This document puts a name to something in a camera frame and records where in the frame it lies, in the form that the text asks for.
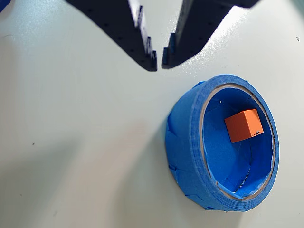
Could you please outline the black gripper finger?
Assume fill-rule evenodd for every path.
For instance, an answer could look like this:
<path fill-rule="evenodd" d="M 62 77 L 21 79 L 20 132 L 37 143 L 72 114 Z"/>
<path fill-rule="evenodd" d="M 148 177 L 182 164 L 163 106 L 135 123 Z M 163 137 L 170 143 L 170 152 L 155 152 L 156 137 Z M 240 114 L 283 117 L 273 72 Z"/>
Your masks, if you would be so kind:
<path fill-rule="evenodd" d="M 68 0 L 147 71 L 157 71 L 156 51 L 137 0 Z"/>
<path fill-rule="evenodd" d="M 184 0 L 175 32 L 163 49 L 161 67 L 174 68 L 198 54 L 232 7 L 253 7 L 258 0 Z"/>

